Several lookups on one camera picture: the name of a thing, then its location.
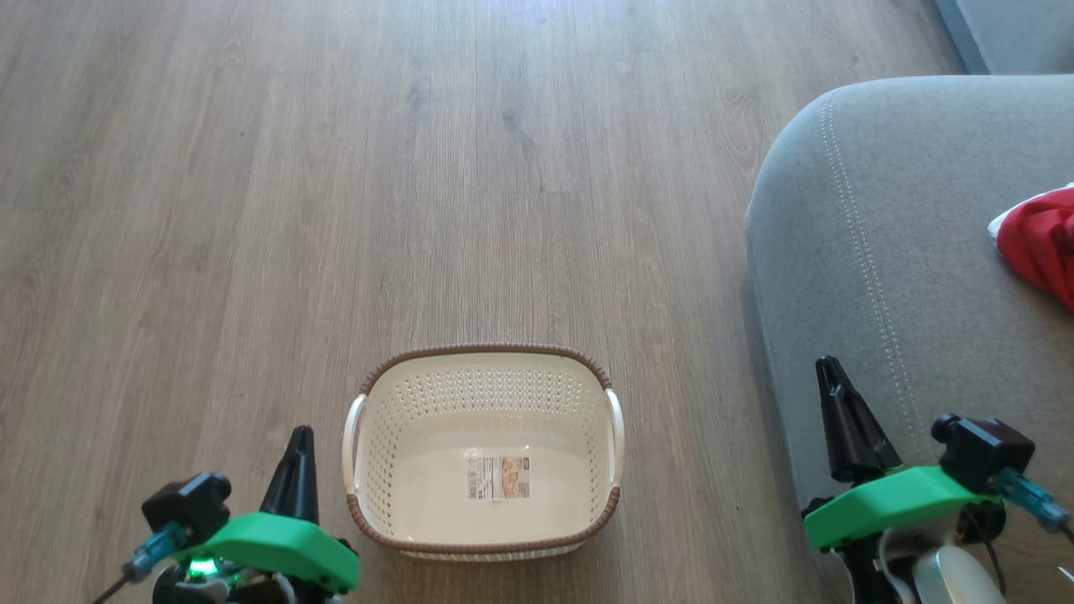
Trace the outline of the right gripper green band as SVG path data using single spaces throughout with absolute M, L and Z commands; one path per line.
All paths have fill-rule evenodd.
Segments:
M 902 460 L 839 359 L 818 358 L 816 378 L 830 476 L 840 484 L 875 481 L 852 487 L 806 513 L 806 540 L 813 549 L 841 548 L 848 540 L 924 523 L 967 505 L 1001 501 L 1001 497 L 966 489 L 939 466 L 884 476 L 901 466 Z

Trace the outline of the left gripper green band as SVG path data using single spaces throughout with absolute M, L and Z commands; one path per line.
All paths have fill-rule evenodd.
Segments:
M 211 540 L 178 551 L 174 560 L 182 565 L 222 560 L 311 583 L 331 594 L 357 588 L 359 555 L 319 524 L 315 433 L 309 425 L 293 429 L 260 510 L 230 519 Z

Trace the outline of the red garment with white trim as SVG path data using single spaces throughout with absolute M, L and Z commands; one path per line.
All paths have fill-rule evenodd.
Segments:
M 1010 270 L 1074 314 L 1074 182 L 1004 211 L 988 234 Z

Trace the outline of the grey fabric sofa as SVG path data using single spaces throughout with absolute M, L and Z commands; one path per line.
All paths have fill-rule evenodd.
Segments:
M 988 225 L 1074 185 L 1074 74 L 866 81 L 821 95 L 768 152 L 745 215 L 749 292 L 790 468 L 790 535 L 822 599 L 851 604 L 801 512 L 830 477 L 816 360 L 839 359 L 906 466 L 944 414 L 1035 443 L 1025 470 L 1070 513 L 1008 504 L 1008 604 L 1074 604 L 1074 312 L 1016 275 Z

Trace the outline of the cream plastic laundry basket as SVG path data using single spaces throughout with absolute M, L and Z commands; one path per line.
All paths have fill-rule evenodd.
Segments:
M 348 409 L 342 476 L 365 538 L 429 560 L 571 553 L 613 519 L 626 429 L 613 383 L 583 353 L 461 344 L 400 353 Z M 532 497 L 467 501 L 468 456 L 529 456 Z

